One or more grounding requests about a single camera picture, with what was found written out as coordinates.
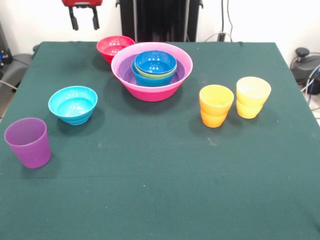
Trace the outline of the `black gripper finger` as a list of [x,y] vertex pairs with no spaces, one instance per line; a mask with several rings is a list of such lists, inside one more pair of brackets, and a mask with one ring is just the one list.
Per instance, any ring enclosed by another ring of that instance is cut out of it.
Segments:
[[96,6],[91,6],[90,8],[92,9],[92,12],[93,12],[93,17],[92,17],[93,28],[95,30],[98,30],[100,28],[100,24],[99,24],[97,8]]
[[68,11],[69,11],[69,16],[70,16],[70,20],[71,20],[72,29],[75,30],[75,31],[78,31],[79,30],[79,26],[78,26],[77,18],[74,15],[73,7],[69,6],[68,7]]

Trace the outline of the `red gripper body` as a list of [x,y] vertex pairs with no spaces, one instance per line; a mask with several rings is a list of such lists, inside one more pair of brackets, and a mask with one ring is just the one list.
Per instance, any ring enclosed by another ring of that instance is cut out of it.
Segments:
[[103,0],[62,0],[66,7],[97,7],[102,5]]

